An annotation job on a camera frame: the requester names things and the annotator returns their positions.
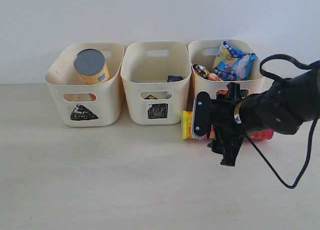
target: cream plastic bin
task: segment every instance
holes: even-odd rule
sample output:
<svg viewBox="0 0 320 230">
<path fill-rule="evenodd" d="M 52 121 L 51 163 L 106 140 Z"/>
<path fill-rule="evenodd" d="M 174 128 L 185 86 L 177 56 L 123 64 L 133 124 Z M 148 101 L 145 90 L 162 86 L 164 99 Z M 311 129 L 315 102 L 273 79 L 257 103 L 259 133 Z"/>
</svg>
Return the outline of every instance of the cream plastic bin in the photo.
<svg viewBox="0 0 320 230">
<path fill-rule="evenodd" d="M 195 41 L 189 44 L 188 51 L 192 62 L 205 66 L 206 69 L 211 70 L 218 54 L 220 45 L 223 41 L 227 41 L 231 46 L 238 48 L 247 53 L 253 53 L 252 49 L 242 41 L 238 40 L 204 40 Z M 260 60 L 257 58 L 254 60 L 251 70 L 251 75 L 247 81 L 235 81 L 240 83 L 242 90 L 247 90 L 249 94 L 259 93 L 262 90 L 265 78 L 259 71 Z M 217 91 L 226 90 L 227 84 L 230 81 L 210 81 L 206 80 L 192 71 L 192 97 L 197 96 L 201 91 L 206 91 L 210 94 L 212 99 L 217 96 Z"/>
<path fill-rule="evenodd" d="M 183 80 L 167 83 L 169 75 Z M 185 45 L 140 42 L 124 55 L 121 77 L 131 119 L 142 125 L 176 124 L 187 106 L 191 64 Z M 145 100 L 152 95 L 158 99 Z"/>
<path fill-rule="evenodd" d="M 90 48 L 101 51 L 105 56 L 110 73 L 108 81 L 85 85 L 76 72 L 75 56 Z M 75 127 L 107 126 L 117 121 L 124 99 L 120 77 L 124 52 L 125 48 L 115 43 L 83 43 L 70 46 L 60 54 L 45 79 L 65 124 Z"/>
</svg>

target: blue snack bag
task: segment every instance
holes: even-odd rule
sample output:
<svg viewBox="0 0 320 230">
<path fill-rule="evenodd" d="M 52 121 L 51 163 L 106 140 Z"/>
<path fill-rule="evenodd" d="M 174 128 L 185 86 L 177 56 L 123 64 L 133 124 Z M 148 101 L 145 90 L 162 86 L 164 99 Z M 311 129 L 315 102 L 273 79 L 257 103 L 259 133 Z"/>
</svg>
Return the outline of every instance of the blue snack bag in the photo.
<svg viewBox="0 0 320 230">
<path fill-rule="evenodd" d="M 223 41 L 214 60 L 213 71 L 224 81 L 245 81 L 256 58 L 256 54 L 243 52 Z"/>
</svg>

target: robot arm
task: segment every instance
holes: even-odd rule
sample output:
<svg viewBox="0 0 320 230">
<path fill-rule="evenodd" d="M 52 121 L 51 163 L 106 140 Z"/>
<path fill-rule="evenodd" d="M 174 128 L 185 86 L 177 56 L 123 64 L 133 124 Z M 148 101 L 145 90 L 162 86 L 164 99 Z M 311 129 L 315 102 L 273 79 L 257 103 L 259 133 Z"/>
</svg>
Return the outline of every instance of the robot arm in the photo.
<svg viewBox="0 0 320 230">
<path fill-rule="evenodd" d="M 292 79 L 283 79 L 262 69 L 265 62 L 274 59 L 287 60 L 300 69 L 310 71 Z M 211 125 L 214 125 L 215 139 L 208 147 L 212 152 L 222 154 L 221 165 L 227 166 L 235 166 L 243 139 L 247 138 L 277 178 L 286 187 L 295 188 L 308 165 L 312 134 L 320 115 L 320 61 L 305 65 L 295 58 L 278 54 L 264 59 L 260 72 L 274 80 L 270 89 L 263 93 L 242 98 L 240 85 L 234 82 L 227 85 L 226 95 L 217 95 L 216 99 L 200 92 L 194 101 L 192 132 L 194 136 L 201 137 L 210 132 Z M 288 185 L 248 137 L 248 133 L 272 129 L 280 134 L 294 135 L 300 125 L 312 120 L 307 160 L 296 182 Z"/>
</svg>

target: black triangle sticker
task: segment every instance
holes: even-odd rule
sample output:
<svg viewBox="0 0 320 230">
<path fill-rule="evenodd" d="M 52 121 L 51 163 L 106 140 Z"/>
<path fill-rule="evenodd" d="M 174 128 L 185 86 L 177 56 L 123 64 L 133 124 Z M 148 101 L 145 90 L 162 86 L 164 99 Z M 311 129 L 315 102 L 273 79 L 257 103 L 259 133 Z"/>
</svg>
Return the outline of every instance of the black triangle sticker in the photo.
<svg viewBox="0 0 320 230">
<path fill-rule="evenodd" d="M 96 114 L 94 114 L 87 107 L 77 104 L 71 113 L 71 121 L 89 121 L 99 119 Z"/>
</svg>

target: white wall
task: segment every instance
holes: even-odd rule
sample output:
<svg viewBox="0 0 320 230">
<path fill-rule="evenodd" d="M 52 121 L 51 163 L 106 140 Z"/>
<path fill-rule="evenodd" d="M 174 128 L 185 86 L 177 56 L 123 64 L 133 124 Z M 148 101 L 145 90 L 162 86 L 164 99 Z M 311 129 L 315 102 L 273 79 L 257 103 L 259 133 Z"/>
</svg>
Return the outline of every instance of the white wall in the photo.
<svg viewBox="0 0 320 230">
<path fill-rule="evenodd" d="M 0 84 L 43 83 L 78 42 L 235 38 L 260 58 L 320 59 L 319 0 L 0 0 Z M 300 73 L 270 63 L 282 76 Z"/>
</svg>

